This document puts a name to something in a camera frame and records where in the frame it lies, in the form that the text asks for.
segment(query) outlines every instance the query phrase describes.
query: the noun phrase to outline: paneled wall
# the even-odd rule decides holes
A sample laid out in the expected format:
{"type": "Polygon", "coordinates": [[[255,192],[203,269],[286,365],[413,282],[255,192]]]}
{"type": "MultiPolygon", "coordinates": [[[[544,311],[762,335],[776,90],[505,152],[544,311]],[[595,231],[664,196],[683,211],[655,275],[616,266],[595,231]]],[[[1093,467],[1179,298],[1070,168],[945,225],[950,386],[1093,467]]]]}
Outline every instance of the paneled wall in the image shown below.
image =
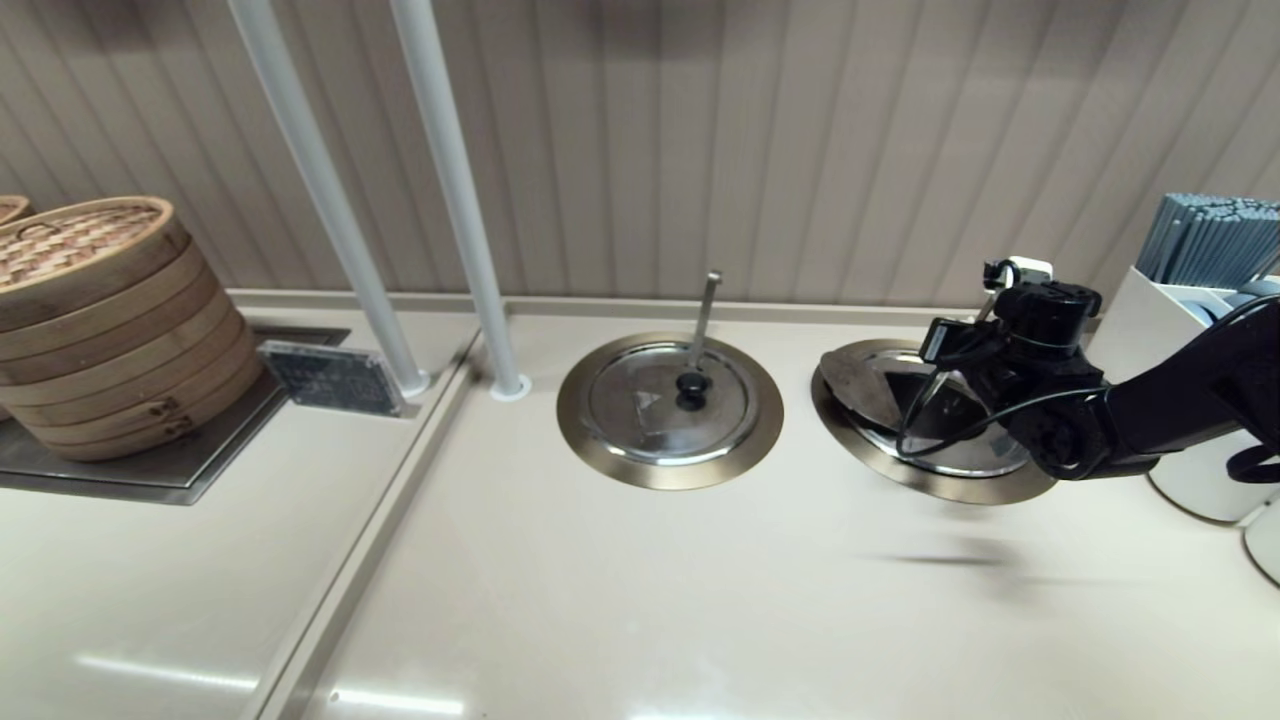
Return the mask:
{"type": "MultiPolygon", "coordinates": [[[[1103,292],[1169,191],[1280,197],[1280,0],[438,0],[503,288],[1103,292]]],[[[462,270],[385,0],[278,0],[388,284],[462,270]]],[[[224,0],[0,0],[0,193],[173,199],[223,279],[343,287],[224,0]]]]}

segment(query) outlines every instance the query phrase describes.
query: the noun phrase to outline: ladle handle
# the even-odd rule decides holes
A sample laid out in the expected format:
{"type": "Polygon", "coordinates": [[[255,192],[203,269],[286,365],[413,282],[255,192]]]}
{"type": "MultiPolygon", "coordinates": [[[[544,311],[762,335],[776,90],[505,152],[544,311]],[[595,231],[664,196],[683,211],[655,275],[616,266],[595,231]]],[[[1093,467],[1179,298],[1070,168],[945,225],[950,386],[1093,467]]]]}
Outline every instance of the ladle handle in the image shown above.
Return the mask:
{"type": "Polygon", "coordinates": [[[707,287],[703,290],[703,306],[698,311],[698,328],[694,331],[694,343],[689,346],[690,370],[698,370],[703,361],[703,346],[707,342],[707,323],[712,318],[712,302],[716,300],[716,286],[719,283],[719,270],[707,273],[707,287]]]}

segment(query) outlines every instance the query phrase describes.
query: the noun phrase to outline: white countertop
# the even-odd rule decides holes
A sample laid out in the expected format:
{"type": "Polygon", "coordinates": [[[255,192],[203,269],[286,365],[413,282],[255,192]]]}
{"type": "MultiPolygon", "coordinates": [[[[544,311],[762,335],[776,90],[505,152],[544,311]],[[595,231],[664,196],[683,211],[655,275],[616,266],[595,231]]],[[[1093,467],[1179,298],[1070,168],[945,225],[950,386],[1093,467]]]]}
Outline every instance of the white countertop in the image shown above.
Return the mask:
{"type": "Polygon", "coordinates": [[[818,356],[923,325],[713,320],[782,392],[773,451],[690,492],[589,469],[556,424],[563,375],[689,325],[516,316],[532,395],[470,391],[310,717],[1280,717],[1280,591],[1238,530],[1144,478],[960,506],[827,434],[818,356]]]}
{"type": "MultiPolygon", "coordinates": [[[[352,328],[349,310],[243,307],[259,324],[352,328]]],[[[399,315],[452,373],[471,315],[399,315]]],[[[0,489],[0,716],[234,719],[265,697],[422,429],[287,404],[189,507],[0,489]]]]}

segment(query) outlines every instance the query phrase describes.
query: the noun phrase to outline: white pole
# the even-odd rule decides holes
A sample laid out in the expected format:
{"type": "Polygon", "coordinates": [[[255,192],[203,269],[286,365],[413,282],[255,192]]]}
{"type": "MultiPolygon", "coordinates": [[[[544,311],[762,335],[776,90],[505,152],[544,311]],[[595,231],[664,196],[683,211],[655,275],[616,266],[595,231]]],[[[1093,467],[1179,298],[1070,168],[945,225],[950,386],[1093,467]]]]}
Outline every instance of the white pole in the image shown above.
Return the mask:
{"type": "Polygon", "coordinates": [[[440,176],[444,201],[453,220],[462,268],[467,274],[471,297],[480,316],[485,345],[494,368],[490,395],[498,400],[513,401],[529,395],[531,383],[516,369],[516,354],[511,348],[507,315],[503,313],[498,275],[493,270],[493,256],[484,232],[480,199],[476,196],[467,146],[462,140],[458,108],[453,102],[453,87],[444,64],[440,33],[435,27],[431,0],[392,0],[396,27],[408,74],[413,81],[417,109],[426,126],[426,138],[435,158],[435,172],[440,176]]]}
{"type": "Polygon", "coordinates": [[[262,82],[266,99],[280,124],[284,140],[298,164],[302,181],[311,193],[320,222],[329,234],[329,242],[338,254],[338,261],[360,299],[374,336],[387,355],[404,397],[421,393],[431,384],[430,375],[417,368],[408,348],[404,332],[396,320],[396,311],[387,297],[383,278],[369,254],[365,236],[351,209],[347,193],[338,177],[338,169],[325,146],[320,126],[307,104],[302,81],[293,67],[280,23],[275,18],[271,0],[229,0],[232,15],[239,28],[253,69],[262,82]]]}

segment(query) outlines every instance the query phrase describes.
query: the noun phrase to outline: bamboo steamer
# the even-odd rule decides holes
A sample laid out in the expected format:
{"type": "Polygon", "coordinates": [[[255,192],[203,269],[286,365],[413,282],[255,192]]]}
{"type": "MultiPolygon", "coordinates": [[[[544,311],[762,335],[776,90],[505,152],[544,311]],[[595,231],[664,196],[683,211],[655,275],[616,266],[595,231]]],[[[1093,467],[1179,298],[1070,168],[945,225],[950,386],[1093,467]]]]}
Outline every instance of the bamboo steamer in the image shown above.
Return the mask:
{"type": "MultiPolygon", "coordinates": [[[[31,213],[31,200],[20,195],[0,195],[0,225],[26,218],[31,213]]],[[[4,407],[0,407],[0,421],[8,419],[9,413],[4,407]]]]}
{"type": "Polygon", "coordinates": [[[63,457],[182,437],[260,370],[169,202],[99,200],[0,227],[0,405],[63,457]]]}

